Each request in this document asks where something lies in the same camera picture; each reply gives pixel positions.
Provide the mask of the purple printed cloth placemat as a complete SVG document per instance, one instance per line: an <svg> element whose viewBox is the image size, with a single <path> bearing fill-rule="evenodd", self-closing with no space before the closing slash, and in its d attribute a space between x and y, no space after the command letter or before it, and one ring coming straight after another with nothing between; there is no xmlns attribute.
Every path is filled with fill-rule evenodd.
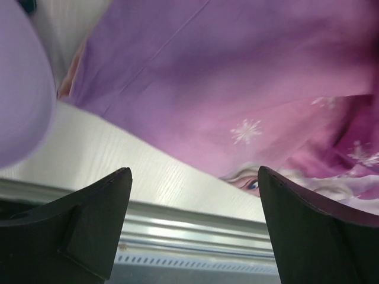
<svg viewBox="0 0 379 284"><path fill-rule="evenodd" d="M259 195L378 214L377 1L112 1L59 98Z"/></svg>

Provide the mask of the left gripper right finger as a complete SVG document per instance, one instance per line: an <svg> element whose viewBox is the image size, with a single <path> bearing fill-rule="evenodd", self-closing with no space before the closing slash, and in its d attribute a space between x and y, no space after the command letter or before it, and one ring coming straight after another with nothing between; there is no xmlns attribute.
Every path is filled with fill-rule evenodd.
<svg viewBox="0 0 379 284"><path fill-rule="evenodd" d="M378 215L260 167L262 207L281 283L378 283Z"/></svg>

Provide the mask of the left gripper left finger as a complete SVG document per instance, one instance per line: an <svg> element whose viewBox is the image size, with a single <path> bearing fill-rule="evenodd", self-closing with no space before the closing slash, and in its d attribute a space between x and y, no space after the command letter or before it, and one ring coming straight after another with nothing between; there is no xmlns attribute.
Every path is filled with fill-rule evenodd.
<svg viewBox="0 0 379 284"><path fill-rule="evenodd" d="M124 167L47 204L2 196L1 282L106 282L131 186Z"/></svg>

